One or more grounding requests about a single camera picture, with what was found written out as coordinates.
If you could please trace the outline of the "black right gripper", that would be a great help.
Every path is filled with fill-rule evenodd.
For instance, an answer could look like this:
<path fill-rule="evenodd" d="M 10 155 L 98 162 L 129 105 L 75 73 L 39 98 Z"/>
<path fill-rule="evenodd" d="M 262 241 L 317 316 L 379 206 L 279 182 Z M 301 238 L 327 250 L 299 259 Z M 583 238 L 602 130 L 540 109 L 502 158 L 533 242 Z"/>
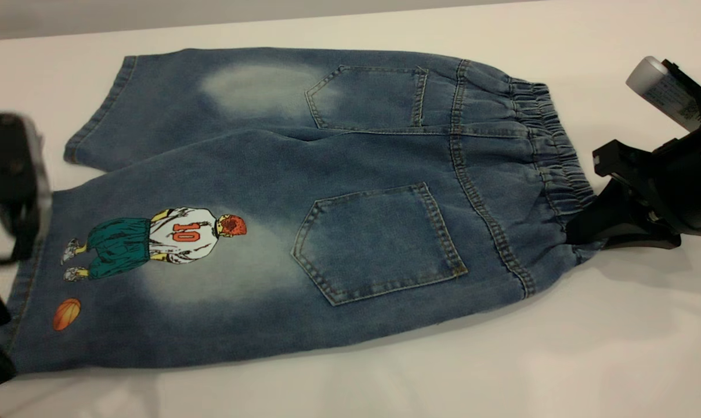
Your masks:
<path fill-rule="evenodd" d="M 594 169 L 610 182 L 568 222 L 567 243 L 672 250 L 701 236 L 701 127 L 652 152 L 613 140 L 594 151 Z"/>

